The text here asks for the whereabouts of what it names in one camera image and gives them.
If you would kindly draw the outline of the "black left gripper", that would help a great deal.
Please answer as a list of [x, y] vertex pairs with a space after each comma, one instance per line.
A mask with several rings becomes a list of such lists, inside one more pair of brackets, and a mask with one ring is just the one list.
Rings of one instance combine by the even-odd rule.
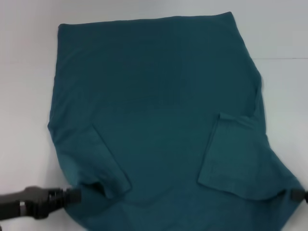
[[58, 199], [63, 199], [64, 205], [81, 202], [81, 189], [27, 187], [22, 191], [2, 194], [0, 196], [0, 219], [7, 220], [19, 217], [46, 218], [51, 213], [50, 206]]

